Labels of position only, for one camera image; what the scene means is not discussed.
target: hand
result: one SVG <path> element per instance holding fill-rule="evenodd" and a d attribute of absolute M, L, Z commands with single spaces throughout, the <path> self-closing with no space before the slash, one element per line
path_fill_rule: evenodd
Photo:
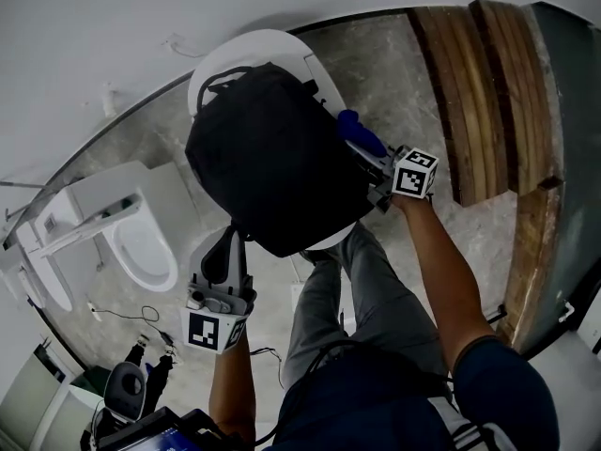
<path fill-rule="evenodd" d="M 407 209 L 410 207 L 423 205 L 424 202 L 427 202 L 426 199 L 416 199 L 415 197 L 409 197 L 408 195 L 402 194 L 393 194 L 391 201 L 403 212 L 407 212 Z"/>

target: backpack strap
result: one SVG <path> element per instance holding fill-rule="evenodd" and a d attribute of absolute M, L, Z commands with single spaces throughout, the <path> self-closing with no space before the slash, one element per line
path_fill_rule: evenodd
<path fill-rule="evenodd" d="M 230 75 L 233 75 L 234 73 L 246 73 L 250 70 L 252 70 L 254 67 L 250 67 L 248 65 L 246 66 L 241 66 L 241 67 L 234 67 L 233 69 L 230 70 L 226 70 L 223 71 L 221 73 L 217 73 L 216 75 L 213 75 L 212 77 L 209 77 L 200 87 L 200 90 L 198 91 L 198 100 L 196 101 L 196 111 L 198 113 L 200 113 L 200 110 L 203 108 L 203 98 L 205 97 L 205 91 L 208 89 L 212 92 L 215 92 L 217 94 L 219 94 L 220 91 L 224 90 L 225 88 L 227 88 L 227 85 L 230 84 L 229 82 L 224 82 L 223 84 L 217 84 L 215 86 L 211 86 L 211 84 L 219 79 L 223 79 L 225 77 L 228 77 Z"/>
<path fill-rule="evenodd" d="M 517 451 L 504 431 L 492 423 L 481 428 L 474 425 L 445 397 L 428 399 L 449 431 L 453 439 L 453 448 L 457 451 Z"/>

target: wall-mounted toilet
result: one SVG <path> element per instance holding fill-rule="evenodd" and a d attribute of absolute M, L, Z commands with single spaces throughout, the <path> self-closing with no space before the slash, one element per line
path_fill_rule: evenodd
<path fill-rule="evenodd" d="M 191 236 L 198 234 L 199 224 L 175 164 L 147 169 L 136 161 L 65 187 L 35 220 L 34 228 L 42 244 L 38 258 L 102 233 L 133 281 L 165 292 L 175 286 L 178 263 L 186 262 L 182 254 L 188 251 Z"/>

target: leg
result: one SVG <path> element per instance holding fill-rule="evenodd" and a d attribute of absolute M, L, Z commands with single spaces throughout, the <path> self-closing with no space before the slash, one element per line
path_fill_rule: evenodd
<path fill-rule="evenodd" d="M 340 264 L 333 260 L 318 261 L 304 285 L 284 364 L 282 379 L 286 391 L 304 375 L 324 345 L 345 338 L 337 318 L 340 271 Z"/>
<path fill-rule="evenodd" d="M 398 352 L 423 371 L 446 375 L 439 335 L 415 294 L 394 273 L 384 249 L 361 223 L 331 249 L 351 281 L 353 339 Z"/>
<path fill-rule="evenodd" d="M 125 361 L 128 363 L 134 363 L 135 365 L 140 365 L 142 363 L 142 357 L 144 356 L 145 346 L 142 346 L 140 343 L 136 343 L 133 348 L 131 348 L 128 357 L 125 358 Z"/>
<path fill-rule="evenodd" d="M 172 368 L 173 358 L 169 354 L 165 354 L 148 375 L 148 380 L 146 381 L 146 400 L 144 401 L 142 417 L 155 412 L 162 390 L 167 385 L 169 371 Z"/>

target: marble floor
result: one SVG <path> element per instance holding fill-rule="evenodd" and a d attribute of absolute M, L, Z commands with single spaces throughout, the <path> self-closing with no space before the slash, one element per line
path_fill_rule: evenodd
<path fill-rule="evenodd" d="M 516 198 L 507 193 L 469 209 L 462 209 L 453 201 L 436 101 L 406 16 L 339 23 L 301 34 L 300 38 L 315 50 L 347 106 L 359 112 L 366 127 L 393 146 L 403 143 L 440 157 L 434 207 L 474 270 L 483 309 L 492 313 L 504 296 L 513 248 Z M 187 82 L 174 87 L 125 119 L 84 151 L 58 179 L 67 183 L 74 177 L 86 177 L 133 160 L 148 167 L 173 161 L 186 181 L 200 219 L 199 235 L 191 239 L 201 241 L 211 231 L 226 226 L 228 216 L 196 182 L 184 156 L 191 127 L 187 87 Z M 401 280 L 429 309 L 404 218 L 396 210 L 386 215 L 373 211 L 364 222 L 386 249 Z M 161 313 L 157 326 L 180 340 L 179 308 L 185 301 L 185 279 L 163 294 L 143 290 L 116 263 L 102 237 L 97 238 L 97 244 L 105 265 L 94 285 L 80 289 L 72 312 L 63 311 L 52 300 L 45 312 L 90 365 L 112 367 L 124 359 L 141 332 L 151 338 L 146 360 L 158 363 L 163 347 L 157 333 L 143 322 L 107 314 L 98 322 L 86 302 L 91 300 L 98 308 L 130 316 L 139 315 L 142 305 L 152 305 Z M 255 311 L 248 322 L 251 349 L 269 346 L 285 356 L 293 313 L 291 289 L 299 288 L 311 266 L 299 256 L 276 258 L 253 243 L 248 245 L 247 256 L 258 291 Z M 342 306 L 352 316 L 345 277 L 343 283 Z M 213 357 L 183 346 L 179 346 L 179 351 L 183 364 L 172 371 L 160 404 L 178 413 L 206 409 Z M 262 436 L 275 424 L 284 393 L 278 384 L 278 363 L 273 356 L 255 356 L 253 371 L 257 435 Z"/>

